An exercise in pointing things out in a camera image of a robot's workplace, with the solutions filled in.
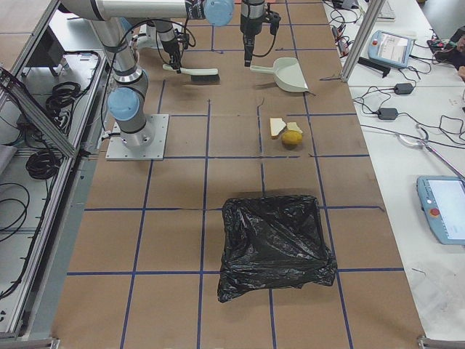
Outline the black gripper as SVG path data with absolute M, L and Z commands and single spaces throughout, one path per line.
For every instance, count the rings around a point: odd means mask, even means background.
M 254 57 L 255 36 L 262 31 L 264 23 L 270 25 L 270 34 L 275 36 L 280 26 L 281 17 L 272 11 L 271 4 L 265 1 L 241 2 L 240 30 L 243 34 L 244 66 L 251 66 Z
M 169 54 L 169 65 L 177 73 L 182 72 L 182 54 L 190 44 L 189 34 L 161 34 L 163 50 Z

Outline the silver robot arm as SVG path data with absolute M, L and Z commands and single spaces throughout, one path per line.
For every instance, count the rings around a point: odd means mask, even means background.
M 161 48 L 169 56 L 161 56 L 164 68 L 168 71 L 182 73 L 182 58 L 191 46 L 190 32 L 185 23 L 176 23 L 169 18 L 122 18 L 124 32 L 119 41 L 116 58 L 128 54 L 137 62 L 137 49 L 155 48 L 161 54 Z
M 182 72 L 181 45 L 187 37 L 176 32 L 177 19 L 207 20 L 212 26 L 230 23 L 234 1 L 63 1 L 64 8 L 89 21 L 113 69 L 116 88 L 107 99 L 110 114 L 120 129 L 123 148 L 143 151 L 166 132 L 156 117 L 144 113 L 148 75 L 139 66 L 129 34 L 141 25 L 153 28 L 154 43 L 169 55 L 169 67 Z

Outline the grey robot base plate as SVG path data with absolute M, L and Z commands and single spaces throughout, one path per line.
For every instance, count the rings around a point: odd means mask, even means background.
M 108 161 L 163 161 L 166 136 L 169 128 L 168 114 L 145 114 L 145 128 L 138 133 L 128 134 L 120 130 L 115 122 L 105 158 Z

